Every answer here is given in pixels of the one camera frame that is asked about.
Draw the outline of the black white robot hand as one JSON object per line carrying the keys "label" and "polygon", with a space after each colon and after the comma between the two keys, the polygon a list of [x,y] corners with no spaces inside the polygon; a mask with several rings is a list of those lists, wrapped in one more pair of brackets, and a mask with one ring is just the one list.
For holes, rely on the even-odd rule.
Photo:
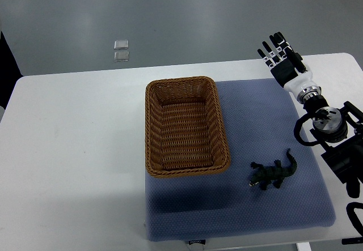
{"label": "black white robot hand", "polygon": [[258,54],[278,84],[292,93],[301,104],[320,95],[321,88],[313,81],[311,70],[305,66],[301,55],[294,51],[284,35],[276,32],[270,35],[269,39],[274,49],[263,41],[264,49],[258,49]]}

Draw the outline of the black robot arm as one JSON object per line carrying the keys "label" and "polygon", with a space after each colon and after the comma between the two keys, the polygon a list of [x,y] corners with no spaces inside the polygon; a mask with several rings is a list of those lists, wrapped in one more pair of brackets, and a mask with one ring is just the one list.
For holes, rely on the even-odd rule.
{"label": "black robot arm", "polygon": [[[304,146],[321,145],[323,160],[342,184],[351,198],[360,196],[362,183],[362,112],[346,101],[340,109],[328,105],[317,86],[307,87],[297,96],[306,114],[294,127],[295,139]],[[300,135],[303,124],[311,120],[313,142]]]}

